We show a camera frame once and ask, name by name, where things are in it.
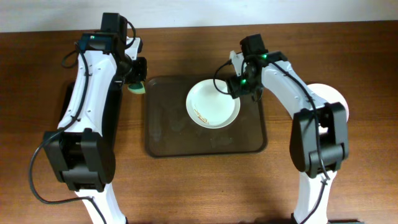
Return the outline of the yellow green sponge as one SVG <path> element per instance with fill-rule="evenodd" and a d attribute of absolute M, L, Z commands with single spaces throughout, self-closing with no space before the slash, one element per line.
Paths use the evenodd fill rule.
<path fill-rule="evenodd" d="M 139 83 L 132 83 L 127 86 L 127 89 L 137 95 L 143 95 L 146 93 L 146 89 L 144 86 L 144 82 L 139 82 Z"/>

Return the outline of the white plate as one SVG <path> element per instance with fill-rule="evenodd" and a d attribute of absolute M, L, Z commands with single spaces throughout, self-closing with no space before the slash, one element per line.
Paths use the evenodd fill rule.
<path fill-rule="evenodd" d="M 349 107 L 344 96 L 332 86 L 321 84 L 321 83 L 312 83 L 309 84 L 309 89 L 314 92 L 319 97 L 326 100 L 328 103 L 341 103 L 346 111 L 346 122 L 349 120 Z"/>
<path fill-rule="evenodd" d="M 239 98 L 220 93 L 227 90 L 225 81 L 216 79 L 202 80 L 189 91 L 185 106 L 189 117 L 197 125 L 208 129 L 219 129 L 231 124 L 241 109 Z"/>

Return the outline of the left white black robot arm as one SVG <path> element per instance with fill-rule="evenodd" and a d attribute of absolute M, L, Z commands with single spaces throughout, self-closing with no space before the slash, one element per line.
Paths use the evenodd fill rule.
<path fill-rule="evenodd" d="M 56 131 L 41 143 L 56 179 L 76 193 L 93 223 L 127 223 L 114 194 L 114 143 L 128 85 L 145 92 L 147 64 L 139 37 L 104 32 L 83 34 L 75 44 L 78 73 L 65 97 Z"/>

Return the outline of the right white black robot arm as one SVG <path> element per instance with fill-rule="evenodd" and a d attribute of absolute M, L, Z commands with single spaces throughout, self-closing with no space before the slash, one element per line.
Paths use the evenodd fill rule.
<path fill-rule="evenodd" d="M 232 98 L 267 89 L 292 118 L 290 158 L 299 172 L 293 223 L 329 223 L 331 184 L 349 155 L 347 107 L 313 92 L 294 72 L 282 52 L 245 54 L 231 51 L 227 79 Z"/>

